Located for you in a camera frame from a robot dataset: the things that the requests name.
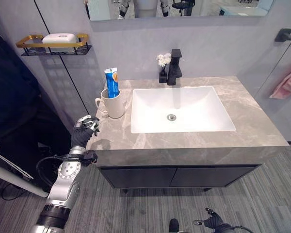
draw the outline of gray carpet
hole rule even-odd
[[[0,180],[0,192],[6,184]],[[20,192],[6,190],[10,197]],[[28,232],[44,201],[29,193],[14,201],[0,198],[0,233]],[[210,233],[192,225],[193,220],[208,217],[205,207],[213,208],[225,222],[255,233],[291,233],[291,147],[231,186],[208,192],[144,189],[124,194],[112,189],[93,166],[66,233],[167,233],[171,218],[179,220],[182,230]]]

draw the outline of soap dish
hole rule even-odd
[[[28,35],[16,43],[16,47],[23,48],[25,52],[21,56],[44,56],[44,55],[86,55],[91,45],[87,44],[88,34],[77,34],[77,43],[42,43],[42,35]],[[72,51],[53,51],[53,47],[69,47]]]

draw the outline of dark cabinet door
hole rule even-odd
[[[115,188],[169,187],[176,168],[102,168]]]
[[[171,187],[223,187],[253,170],[249,167],[178,168]]]

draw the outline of small white flower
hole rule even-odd
[[[158,60],[159,66],[164,68],[171,61],[170,53],[166,53],[165,55],[159,54],[156,60]]]

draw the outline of faucet handle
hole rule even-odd
[[[171,58],[180,58],[180,57],[182,57],[180,49],[171,50]]]

